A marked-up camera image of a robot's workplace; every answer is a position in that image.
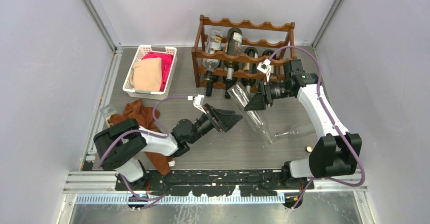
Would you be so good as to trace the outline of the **dark wine bottle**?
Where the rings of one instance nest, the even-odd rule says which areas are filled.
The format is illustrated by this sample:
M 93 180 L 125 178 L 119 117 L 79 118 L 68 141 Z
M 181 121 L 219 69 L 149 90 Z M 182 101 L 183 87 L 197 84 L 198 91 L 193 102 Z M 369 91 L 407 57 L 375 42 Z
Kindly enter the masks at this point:
M 244 51 L 249 57 L 252 58 L 258 58 L 258 50 L 254 47 L 248 47 Z M 249 74 L 255 74 L 256 73 L 256 65 L 254 63 L 244 63 L 243 64 L 243 71 Z M 241 82 L 245 86 L 245 89 L 248 93 L 248 95 L 251 94 L 251 88 L 256 83 L 256 79 L 247 79 L 242 78 Z

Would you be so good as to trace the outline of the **dark bottle white label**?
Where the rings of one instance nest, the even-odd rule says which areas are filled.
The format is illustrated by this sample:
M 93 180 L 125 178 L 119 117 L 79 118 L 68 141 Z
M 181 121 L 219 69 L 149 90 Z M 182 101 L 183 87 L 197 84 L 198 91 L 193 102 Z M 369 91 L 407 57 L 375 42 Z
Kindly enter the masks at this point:
M 233 77 L 232 79 L 228 79 L 226 77 L 223 77 L 223 82 L 225 84 L 225 94 L 224 94 L 224 98 L 225 99 L 230 99 L 231 96 L 229 94 L 229 89 L 237 82 L 237 78 Z

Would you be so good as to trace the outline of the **green bottle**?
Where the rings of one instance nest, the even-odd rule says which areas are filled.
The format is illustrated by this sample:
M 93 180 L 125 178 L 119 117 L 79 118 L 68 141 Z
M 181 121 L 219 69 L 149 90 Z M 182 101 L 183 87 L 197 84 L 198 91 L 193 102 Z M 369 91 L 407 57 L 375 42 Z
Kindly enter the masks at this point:
M 226 50 L 225 54 L 230 56 L 238 56 L 241 52 L 241 45 L 242 45 L 242 31 L 239 28 L 230 28 L 228 30 L 228 40 L 226 43 Z M 225 71 L 227 72 L 227 75 L 225 76 L 225 84 L 226 88 L 232 86 L 233 84 L 233 73 L 238 68 L 239 62 L 237 61 L 231 61 L 231 60 L 225 60 L 224 61 L 224 67 Z

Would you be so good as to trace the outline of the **clear bottle brown label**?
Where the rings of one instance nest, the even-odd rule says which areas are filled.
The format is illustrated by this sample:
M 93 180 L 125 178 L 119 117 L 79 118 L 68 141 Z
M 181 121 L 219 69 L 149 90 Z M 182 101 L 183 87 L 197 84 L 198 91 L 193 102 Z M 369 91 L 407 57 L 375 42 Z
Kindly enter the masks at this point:
M 223 33 L 217 28 L 213 28 L 210 31 L 208 40 L 206 42 L 205 53 L 214 54 L 221 50 L 222 48 L 222 37 Z M 209 71 L 213 71 L 218 67 L 220 61 L 214 58 L 204 58 L 202 60 L 202 66 Z

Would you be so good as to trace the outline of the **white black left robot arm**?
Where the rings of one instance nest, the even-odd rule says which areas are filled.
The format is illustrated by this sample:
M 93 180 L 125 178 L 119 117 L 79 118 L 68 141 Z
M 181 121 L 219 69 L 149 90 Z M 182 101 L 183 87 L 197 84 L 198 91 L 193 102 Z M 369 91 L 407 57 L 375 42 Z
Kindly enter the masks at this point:
M 202 107 L 202 115 L 195 122 L 178 121 L 172 132 L 162 134 L 138 125 L 136 119 L 126 119 L 97 133 L 94 138 L 100 167 L 117 171 L 129 185 L 142 190 L 148 183 L 143 165 L 135 158 L 140 152 L 158 153 L 166 157 L 179 157 L 189 151 L 189 145 L 198 141 L 212 129 L 231 130 L 243 116 L 233 110 L 217 109 L 209 104 Z

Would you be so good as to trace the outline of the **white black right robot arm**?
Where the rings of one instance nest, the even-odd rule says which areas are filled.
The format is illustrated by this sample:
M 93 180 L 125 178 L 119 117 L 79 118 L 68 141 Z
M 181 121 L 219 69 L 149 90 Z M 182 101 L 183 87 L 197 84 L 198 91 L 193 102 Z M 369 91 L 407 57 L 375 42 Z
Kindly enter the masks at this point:
M 352 175 L 356 171 L 362 139 L 350 131 L 336 117 L 323 94 L 320 79 L 306 73 L 300 59 L 284 64 L 286 79 L 279 83 L 261 82 L 256 94 L 245 106 L 245 111 L 265 110 L 273 101 L 296 97 L 308 113 L 318 142 L 307 159 L 287 162 L 282 184 L 294 189 L 301 179 L 328 178 Z

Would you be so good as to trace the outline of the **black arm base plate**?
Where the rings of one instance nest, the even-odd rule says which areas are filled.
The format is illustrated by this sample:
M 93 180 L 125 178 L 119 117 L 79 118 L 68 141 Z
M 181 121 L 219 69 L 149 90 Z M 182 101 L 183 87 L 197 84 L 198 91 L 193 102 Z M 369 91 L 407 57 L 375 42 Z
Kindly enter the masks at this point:
M 292 178 L 284 169 L 172 170 L 166 176 L 149 170 L 130 187 L 135 192 L 179 197 L 226 197 L 233 195 L 235 189 L 242 197 L 265 197 L 281 191 L 301 192 L 307 184 L 308 179 Z

